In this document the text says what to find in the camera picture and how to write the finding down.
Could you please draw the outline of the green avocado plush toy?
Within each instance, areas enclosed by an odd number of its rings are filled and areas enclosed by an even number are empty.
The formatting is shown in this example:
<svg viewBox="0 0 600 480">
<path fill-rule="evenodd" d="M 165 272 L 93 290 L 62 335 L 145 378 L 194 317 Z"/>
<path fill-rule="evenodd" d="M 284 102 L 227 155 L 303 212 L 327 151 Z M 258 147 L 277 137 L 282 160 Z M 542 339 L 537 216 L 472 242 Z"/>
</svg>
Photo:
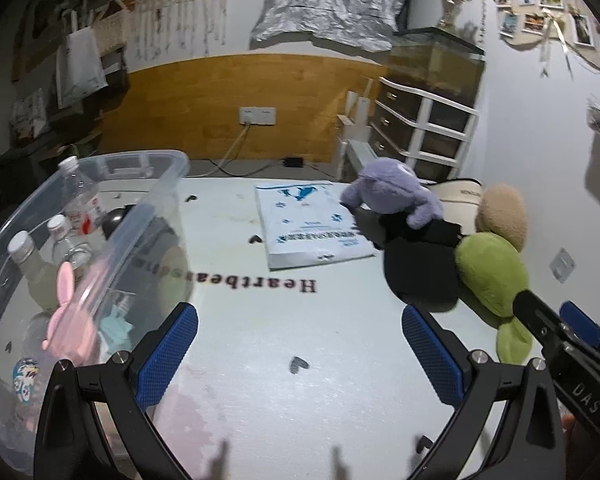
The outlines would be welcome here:
<svg viewBox="0 0 600 480">
<path fill-rule="evenodd" d="M 494 326 L 495 350 L 506 364 L 524 364 L 532 349 L 533 336 L 514 315 L 518 292 L 529 288 L 529 275 L 518 250 L 504 237 L 478 232 L 464 237 L 454 252 L 455 264 L 469 304 L 480 308 Z"/>
</svg>

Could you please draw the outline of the beige fluffy earmuffs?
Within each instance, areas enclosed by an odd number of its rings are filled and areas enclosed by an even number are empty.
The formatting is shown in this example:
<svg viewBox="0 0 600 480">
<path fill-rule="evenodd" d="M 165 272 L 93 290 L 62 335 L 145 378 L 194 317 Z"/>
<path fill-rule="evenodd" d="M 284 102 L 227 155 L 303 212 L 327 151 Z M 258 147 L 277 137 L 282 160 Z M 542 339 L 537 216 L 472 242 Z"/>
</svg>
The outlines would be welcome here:
<svg viewBox="0 0 600 480">
<path fill-rule="evenodd" d="M 478 232 L 490 232 L 503 237 L 521 252 L 528 234 L 524 198 L 511 185 L 490 186 L 482 194 L 475 225 Z"/>
</svg>

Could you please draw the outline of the purple plush toy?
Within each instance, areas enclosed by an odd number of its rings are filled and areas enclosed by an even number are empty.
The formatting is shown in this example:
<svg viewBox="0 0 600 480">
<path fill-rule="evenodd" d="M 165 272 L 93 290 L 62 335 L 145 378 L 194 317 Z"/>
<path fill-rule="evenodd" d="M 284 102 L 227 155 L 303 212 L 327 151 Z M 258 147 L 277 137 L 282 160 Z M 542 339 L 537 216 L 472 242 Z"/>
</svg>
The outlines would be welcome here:
<svg viewBox="0 0 600 480">
<path fill-rule="evenodd" d="M 366 164 L 342 191 L 340 203 L 349 209 L 366 205 L 375 214 L 405 212 L 406 223 L 414 230 L 443 219 L 438 196 L 419 182 L 405 162 L 388 157 Z"/>
</svg>

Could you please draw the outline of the pink bunny plush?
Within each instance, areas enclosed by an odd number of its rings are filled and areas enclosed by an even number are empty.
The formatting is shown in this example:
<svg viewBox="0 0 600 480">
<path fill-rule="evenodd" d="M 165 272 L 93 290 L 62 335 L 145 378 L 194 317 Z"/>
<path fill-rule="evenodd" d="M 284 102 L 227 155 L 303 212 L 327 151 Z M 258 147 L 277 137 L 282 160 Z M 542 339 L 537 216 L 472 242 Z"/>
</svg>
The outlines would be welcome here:
<svg viewBox="0 0 600 480">
<path fill-rule="evenodd" d="M 76 366 L 93 364 L 99 352 L 97 328 L 87 310 L 73 300 L 75 290 L 72 265 L 65 261 L 58 268 L 56 280 L 59 307 L 48 321 L 41 349 Z"/>
</svg>

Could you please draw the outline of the yellowish bottle silver cap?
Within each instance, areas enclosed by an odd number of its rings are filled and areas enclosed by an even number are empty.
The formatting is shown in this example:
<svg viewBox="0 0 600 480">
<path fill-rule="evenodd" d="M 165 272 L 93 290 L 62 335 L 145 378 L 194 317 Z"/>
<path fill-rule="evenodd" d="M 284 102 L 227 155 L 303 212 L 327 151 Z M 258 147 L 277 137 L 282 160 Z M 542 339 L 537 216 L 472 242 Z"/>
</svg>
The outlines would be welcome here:
<svg viewBox="0 0 600 480">
<path fill-rule="evenodd" d="M 8 253 L 27 281 L 29 294 L 45 312 L 58 308 L 56 268 L 44 260 L 27 231 L 19 231 L 9 241 Z"/>
</svg>

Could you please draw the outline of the clear plastic storage bin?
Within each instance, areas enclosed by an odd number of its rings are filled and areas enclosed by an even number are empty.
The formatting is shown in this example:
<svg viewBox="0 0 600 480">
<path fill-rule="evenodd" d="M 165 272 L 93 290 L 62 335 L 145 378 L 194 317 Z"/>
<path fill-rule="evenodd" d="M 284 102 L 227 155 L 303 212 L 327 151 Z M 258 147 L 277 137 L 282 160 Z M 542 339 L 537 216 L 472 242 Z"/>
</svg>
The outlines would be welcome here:
<svg viewBox="0 0 600 480">
<path fill-rule="evenodd" d="M 179 151 L 57 171 L 0 229 L 0 460 L 32 474 L 35 431 L 54 364 L 99 364 L 132 350 L 193 290 L 178 186 Z"/>
</svg>

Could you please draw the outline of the small clear bottle white cap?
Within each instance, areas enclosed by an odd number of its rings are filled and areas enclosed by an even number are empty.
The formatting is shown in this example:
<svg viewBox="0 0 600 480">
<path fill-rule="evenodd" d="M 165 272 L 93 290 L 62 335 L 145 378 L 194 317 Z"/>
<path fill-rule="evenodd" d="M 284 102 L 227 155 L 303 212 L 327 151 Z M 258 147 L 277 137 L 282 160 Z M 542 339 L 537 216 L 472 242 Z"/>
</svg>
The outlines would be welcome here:
<svg viewBox="0 0 600 480">
<path fill-rule="evenodd" d="M 55 214 L 46 223 L 53 241 L 52 260 L 58 268 L 70 263 L 76 276 L 82 276 L 94 260 L 94 250 L 87 239 L 73 231 L 69 219 L 63 214 Z"/>
</svg>

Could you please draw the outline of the black sun visor cap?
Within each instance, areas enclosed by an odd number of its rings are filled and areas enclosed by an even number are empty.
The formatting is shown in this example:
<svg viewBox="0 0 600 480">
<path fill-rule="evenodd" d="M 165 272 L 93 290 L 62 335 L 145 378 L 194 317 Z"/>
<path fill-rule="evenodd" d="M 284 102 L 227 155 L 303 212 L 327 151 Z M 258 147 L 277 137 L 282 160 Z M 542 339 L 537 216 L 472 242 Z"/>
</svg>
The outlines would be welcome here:
<svg viewBox="0 0 600 480">
<path fill-rule="evenodd" d="M 459 224 L 432 220 L 413 229 L 405 212 L 376 214 L 356 208 L 352 214 L 361 234 L 382 252 L 385 280 L 401 301 L 430 312 L 455 307 L 460 298 L 455 263 L 455 248 L 462 240 Z"/>
</svg>

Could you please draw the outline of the white sun visor cap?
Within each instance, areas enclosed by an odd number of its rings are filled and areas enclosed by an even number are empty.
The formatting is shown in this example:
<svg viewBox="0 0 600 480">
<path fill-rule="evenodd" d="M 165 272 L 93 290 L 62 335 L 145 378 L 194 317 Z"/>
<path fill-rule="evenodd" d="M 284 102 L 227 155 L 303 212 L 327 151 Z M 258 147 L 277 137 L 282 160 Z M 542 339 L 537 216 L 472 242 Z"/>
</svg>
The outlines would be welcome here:
<svg viewBox="0 0 600 480">
<path fill-rule="evenodd" d="M 475 221 L 482 199 L 482 185 L 475 179 L 453 179 L 430 184 L 443 207 L 443 219 L 456 223 L 464 235 L 475 232 Z"/>
</svg>

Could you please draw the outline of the large clear water bottle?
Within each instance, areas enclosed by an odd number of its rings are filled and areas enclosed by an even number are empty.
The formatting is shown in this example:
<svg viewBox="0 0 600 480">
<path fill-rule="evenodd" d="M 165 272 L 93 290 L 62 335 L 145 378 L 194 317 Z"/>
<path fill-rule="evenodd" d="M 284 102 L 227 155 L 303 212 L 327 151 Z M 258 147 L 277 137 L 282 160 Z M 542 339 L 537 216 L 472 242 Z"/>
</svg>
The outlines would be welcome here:
<svg viewBox="0 0 600 480">
<path fill-rule="evenodd" d="M 66 158 L 58 168 L 62 175 L 64 214 L 73 231 L 81 235 L 94 233 L 105 214 L 98 184 L 80 168 L 76 156 Z"/>
</svg>

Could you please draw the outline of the white blue printed package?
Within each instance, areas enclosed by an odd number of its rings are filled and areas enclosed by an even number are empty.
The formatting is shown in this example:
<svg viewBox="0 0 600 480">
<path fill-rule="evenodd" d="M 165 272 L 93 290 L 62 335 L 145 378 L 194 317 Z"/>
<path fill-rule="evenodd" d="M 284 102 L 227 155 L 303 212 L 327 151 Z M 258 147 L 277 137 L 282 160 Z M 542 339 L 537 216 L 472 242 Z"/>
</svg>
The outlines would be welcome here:
<svg viewBox="0 0 600 480">
<path fill-rule="evenodd" d="M 371 257 L 373 244 L 340 204 L 341 190 L 315 181 L 254 188 L 272 271 Z"/>
</svg>

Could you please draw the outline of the white drawer cabinet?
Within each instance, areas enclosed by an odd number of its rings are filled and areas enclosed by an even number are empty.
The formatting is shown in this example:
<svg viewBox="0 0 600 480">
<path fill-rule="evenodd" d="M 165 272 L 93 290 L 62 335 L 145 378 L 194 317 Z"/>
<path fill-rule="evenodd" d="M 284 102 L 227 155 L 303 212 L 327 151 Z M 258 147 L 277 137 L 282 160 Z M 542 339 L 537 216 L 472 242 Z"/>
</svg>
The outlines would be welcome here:
<svg viewBox="0 0 600 480">
<path fill-rule="evenodd" d="M 368 138 L 374 154 L 405 162 L 425 181 L 458 177 L 478 124 L 478 112 L 386 77 L 378 82 Z"/>
</svg>

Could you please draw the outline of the black power adapter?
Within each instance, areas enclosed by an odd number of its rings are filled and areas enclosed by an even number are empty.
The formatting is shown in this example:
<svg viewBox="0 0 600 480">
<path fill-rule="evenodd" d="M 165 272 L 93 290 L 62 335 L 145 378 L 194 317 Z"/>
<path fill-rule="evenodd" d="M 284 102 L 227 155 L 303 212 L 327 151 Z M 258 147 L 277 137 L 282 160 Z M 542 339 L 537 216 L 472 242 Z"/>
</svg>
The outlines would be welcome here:
<svg viewBox="0 0 600 480">
<path fill-rule="evenodd" d="M 304 158 L 300 156 L 288 156 L 283 159 L 283 166 L 287 168 L 302 168 Z"/>
</svg>

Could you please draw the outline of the glass fish tank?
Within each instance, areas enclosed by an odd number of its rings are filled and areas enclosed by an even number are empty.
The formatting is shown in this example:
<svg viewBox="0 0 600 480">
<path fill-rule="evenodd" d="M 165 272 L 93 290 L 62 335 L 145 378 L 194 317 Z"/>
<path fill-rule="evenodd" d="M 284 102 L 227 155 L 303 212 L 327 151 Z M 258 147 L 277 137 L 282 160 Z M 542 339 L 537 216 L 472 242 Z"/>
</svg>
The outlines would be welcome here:
<svg viewBox="0 0 600 480">
<path fill-rule="evenodd" d="M 394 36 L 387 77 L 473 107 L 486 61 L 484 52 L 440 28 L 408 30 Z"/>
</svg>

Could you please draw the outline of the white shopping bag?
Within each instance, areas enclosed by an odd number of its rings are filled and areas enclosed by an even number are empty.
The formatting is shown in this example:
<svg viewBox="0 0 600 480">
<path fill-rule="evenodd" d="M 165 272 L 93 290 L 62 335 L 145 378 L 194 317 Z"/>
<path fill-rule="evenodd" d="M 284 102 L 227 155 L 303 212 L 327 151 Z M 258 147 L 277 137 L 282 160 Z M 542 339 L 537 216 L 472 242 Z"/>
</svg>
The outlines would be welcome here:
<svg viewBox="0 0 600 480">
<path fill-rule="evenodd" d="M 63 110 L 108 86 L 94 30 L 79 28 L 78 14 L 68 11 L 70 32 L 56 54 L 56 90 L 58 108 Z"/>
</svg>

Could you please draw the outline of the silver foil sheet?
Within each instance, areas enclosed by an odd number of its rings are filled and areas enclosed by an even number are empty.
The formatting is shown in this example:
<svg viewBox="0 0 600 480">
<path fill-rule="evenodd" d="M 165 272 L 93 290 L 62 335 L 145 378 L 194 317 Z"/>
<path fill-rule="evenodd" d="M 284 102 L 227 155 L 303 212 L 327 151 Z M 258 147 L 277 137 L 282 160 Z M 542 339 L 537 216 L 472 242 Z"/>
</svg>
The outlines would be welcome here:
<svg viewBox="0 0 600 480">
<path fill-rule="evenodd" d="M 368 53 L 391 49 L 406 0 L 263 0 L 251 40 L 308 35 Z"/>
</svg>

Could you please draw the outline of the white wall power socket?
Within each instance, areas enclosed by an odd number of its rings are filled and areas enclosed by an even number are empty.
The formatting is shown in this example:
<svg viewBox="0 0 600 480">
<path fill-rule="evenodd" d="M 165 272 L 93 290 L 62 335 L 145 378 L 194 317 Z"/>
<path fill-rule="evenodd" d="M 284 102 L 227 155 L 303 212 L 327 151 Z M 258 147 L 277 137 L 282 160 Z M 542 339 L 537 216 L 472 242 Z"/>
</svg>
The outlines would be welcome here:
<svg viewBox="0 0 600 480">
<path fill-rule="evenodd" d="M 241 106 L 238 108 L 241 125 L 275 126 L 276 108 L 265 106 Z"/>
</svg>

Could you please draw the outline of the photo collage wall board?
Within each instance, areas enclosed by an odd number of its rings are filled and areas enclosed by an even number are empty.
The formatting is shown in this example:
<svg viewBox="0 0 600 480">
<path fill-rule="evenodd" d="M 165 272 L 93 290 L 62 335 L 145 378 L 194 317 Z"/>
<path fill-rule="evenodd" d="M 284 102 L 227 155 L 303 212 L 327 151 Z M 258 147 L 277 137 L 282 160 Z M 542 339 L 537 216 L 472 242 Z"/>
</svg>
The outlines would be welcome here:
<svg viewBox="0 0 600 480">
<path fill-rule="evenodd" d="M 498 33 L 518 50 L 541 48 L 542 72 L 548 70 L 550 46 L 574 53 L 600 70 L 600 21 L 584 0 L 493 0 Z"/>
</svg>

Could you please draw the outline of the macrame wall hanging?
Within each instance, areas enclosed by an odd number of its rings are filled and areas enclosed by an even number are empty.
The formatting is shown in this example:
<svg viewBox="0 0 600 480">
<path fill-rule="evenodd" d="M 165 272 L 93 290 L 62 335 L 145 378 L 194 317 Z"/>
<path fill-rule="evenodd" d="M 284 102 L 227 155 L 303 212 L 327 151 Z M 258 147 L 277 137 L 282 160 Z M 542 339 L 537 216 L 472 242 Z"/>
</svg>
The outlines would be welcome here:
<svg viewBox="0 0 600 480">
<path fill-rule="evenodd" d="M 130 52 L 138 67 L 206 58 L 226 41 L 228 0 L 135 0 Z"/>
</svg>

